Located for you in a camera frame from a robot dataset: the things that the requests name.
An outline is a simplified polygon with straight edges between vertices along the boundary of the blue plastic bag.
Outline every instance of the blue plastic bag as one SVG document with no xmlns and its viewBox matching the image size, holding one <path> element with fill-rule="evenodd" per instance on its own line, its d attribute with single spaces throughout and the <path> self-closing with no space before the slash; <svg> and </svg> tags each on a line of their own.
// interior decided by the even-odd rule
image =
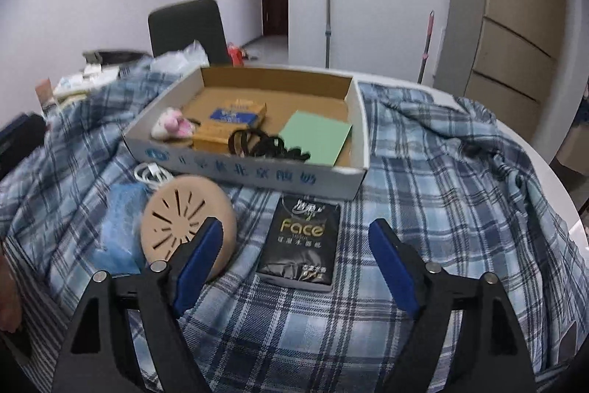
<svg viewBox="0 0 589 393">
<path fill-rule="evenodd" d="M 98 270 L 111 275 L 140 273 L 145 266 L 141 248 L 141 219 L 148 189 L 143 184 L 116 184 L 108 194 L 108 211 L 102 222 L 100 243 L 93 256 Z"/>
</svg>

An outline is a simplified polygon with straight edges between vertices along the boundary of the plaid fabric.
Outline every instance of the plaid fabric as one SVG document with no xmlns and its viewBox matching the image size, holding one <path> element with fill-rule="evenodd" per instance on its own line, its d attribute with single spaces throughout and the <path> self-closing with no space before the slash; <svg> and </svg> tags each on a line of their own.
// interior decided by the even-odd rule
<svg viewBox="0 0 589 393">
<path fill-rule="evenodd" d="M 15 273 L 14 279 L 21 294 L 23 322 L 31 340 L 31 358 L 22 365 L 22 369 L 41 393 L 49 393 L 69 319 L 52 300 L 45 284 L 38 280 L 18 243 L 8 237 L 3 246 Z"/>
<path fill-rule="evenodd" d="M 132 176 L 135 162 L 121 129 L 172 80 L 130 74 L 72 106 L 45 148 L 0 184 L 0 235 L 26 258 L 27 278 L 47 290 L 56 317 L 72 316 L 96 270 L 91 258 L 109 186 Z M 342 203 L 331 293 L 260 282 L 255 265 L 280 194 L 223 187 L 237 214 L 237 250 L 225 274 L 204 288 L 179 322 L 211 388 L 373 391 L 382 384 L 412 322 L 395 307 L 368 247 L 368 225 L 379 217 L 450 273 L 478 278 L 496 272 L 534 371 L 544 372 L 556 363 L 559 339 L 573 321 L 580 341 L 588 333 L 588 272 L 528 157 L 477 103 L 458 99 L 460 112 L 435 105 L 421 91 L 362 89 L 371 167 L 356 199 Z M 50 309 L 37 303 L 25 310 Z M 54 345 L 63 337 L 61 325 L 48 335 L 47 348 L 41 337 L 33 339 L 36 351 L 52 358 L 34 372 L 44 385 Z M 136 316 L 132 327 L 146 382 L 157 389 Z M 432 391 L 444 385 L 458 332 L 459 315 L 453 315 Z"/>
</svg>

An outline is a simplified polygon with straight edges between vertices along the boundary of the chair backrest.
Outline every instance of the chair backrest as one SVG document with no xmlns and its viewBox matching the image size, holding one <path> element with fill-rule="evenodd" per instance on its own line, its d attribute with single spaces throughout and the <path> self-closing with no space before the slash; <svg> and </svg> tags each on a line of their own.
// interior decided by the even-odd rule
<svg viewBox="0 0 589 393">
<path fill-rule="evenodd" d="M 154 57 L 200 42 L 211 65 L 231 64 L 216 0 L 192 0 L 159 8 L 149 14 Z"/>
<path fill-rule="evenodd" d="M 22 113 L 0 127 L 0 180 L 44 141 L 45 119 L 36 113 Z"/>
</svg>

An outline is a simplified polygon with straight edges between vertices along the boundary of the green notebook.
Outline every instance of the green notebook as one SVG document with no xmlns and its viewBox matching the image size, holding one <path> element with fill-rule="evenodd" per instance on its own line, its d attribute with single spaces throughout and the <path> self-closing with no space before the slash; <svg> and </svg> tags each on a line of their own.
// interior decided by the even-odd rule
<svg viewBox="0 0 589 393">
<path fill-rule="evenodd" d="M 297 110 L 279 135 L 288 149 L 309 152 L 309 163 L 333 166 L 351 128 L 349 123 Z"/>
</svg>

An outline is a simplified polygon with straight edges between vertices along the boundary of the paper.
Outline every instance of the paper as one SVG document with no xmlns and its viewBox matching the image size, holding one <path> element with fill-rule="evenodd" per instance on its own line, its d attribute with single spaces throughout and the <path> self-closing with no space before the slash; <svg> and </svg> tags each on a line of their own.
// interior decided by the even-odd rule
<svg viewBox="0 0 589 393">
<path fill-rule="evenodd" d="M 62 77 L 53 95 L 56 99 L 65 99 L 70 95 L 86 94 L 99 89 L 119 78 L 119 66 L 104 67 L 99 74 L 78 73 L 70 77 Z"/>
<path fill-rule="evenodd" d="M 333 166 L 351 128 L 349 123 L 297 110 L 279 135 L 287 149 L 309 152 L 308 163 Z"/>
</svg>

